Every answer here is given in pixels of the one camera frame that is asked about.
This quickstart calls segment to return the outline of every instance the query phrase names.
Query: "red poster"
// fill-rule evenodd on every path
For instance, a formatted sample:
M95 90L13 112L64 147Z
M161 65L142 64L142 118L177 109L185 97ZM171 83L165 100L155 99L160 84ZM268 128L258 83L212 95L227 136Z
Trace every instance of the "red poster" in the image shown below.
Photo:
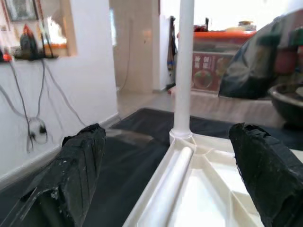
M196 90L219 91L233 54L195 52L193 55L192 88Z

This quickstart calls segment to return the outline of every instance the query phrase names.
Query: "metal bowl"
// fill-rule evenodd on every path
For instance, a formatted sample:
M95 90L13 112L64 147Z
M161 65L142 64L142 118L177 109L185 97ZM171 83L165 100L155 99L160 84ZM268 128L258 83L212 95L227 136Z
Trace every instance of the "metal bowl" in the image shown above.
M303 96L297 93L303 84L279 84L269 90L273 106L291 125L303 127Z

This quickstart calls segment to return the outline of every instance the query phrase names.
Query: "white pole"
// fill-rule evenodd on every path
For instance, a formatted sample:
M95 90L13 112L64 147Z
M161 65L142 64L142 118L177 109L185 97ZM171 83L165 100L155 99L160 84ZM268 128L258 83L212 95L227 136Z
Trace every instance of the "white pole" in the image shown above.
M175 121L171 136L186 139L191 137L189 129L190 91L194 44L195 0L181 0L180 36L176 75Z

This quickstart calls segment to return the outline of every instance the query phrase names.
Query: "wall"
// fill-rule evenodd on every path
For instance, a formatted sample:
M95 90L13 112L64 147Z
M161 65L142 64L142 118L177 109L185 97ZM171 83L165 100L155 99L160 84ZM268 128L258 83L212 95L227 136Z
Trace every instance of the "wall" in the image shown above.
M161 90L159 1L152 0L152 89Z
M153 76L152 1L110 0L110 6L114 9L117 34L114 48L117 85L122 86L128 74L124 90L150 93Z
M110 34L108 0L71 0L77 56L48 61L53 74L65 91L71 105L87 124L103 122L117 114L114 61ZM41 62L18 61L18 80L30 116L35 116L42 81ZM22 105L8 65L0 65L0 84L8 92L14 106L22 112ZM46 92L43 94L41 118L53 137L45 145L35 145L26 151L27 127L22 118L14 115L3 96L0 96L1 159L0 188L30 170L45 163L55 154L63 136L73 135L81 124L64 104L58 90L47 77L50 94L63 122L63 130L55 117Z
M169 84L169 71L167 68L167 56L169 50L169 18L160 15L160 89Z
M174 16L175 20L175 31L179 33L179 20L180 20L180 0L161 0L161 15L165 18Z

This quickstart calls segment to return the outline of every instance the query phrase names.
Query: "framed picture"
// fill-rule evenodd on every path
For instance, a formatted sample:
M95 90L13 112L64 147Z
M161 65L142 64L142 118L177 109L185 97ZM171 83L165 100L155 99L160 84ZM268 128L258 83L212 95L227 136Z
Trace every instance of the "framed picture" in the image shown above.
M35 0L5 0L11 22L38 20Z

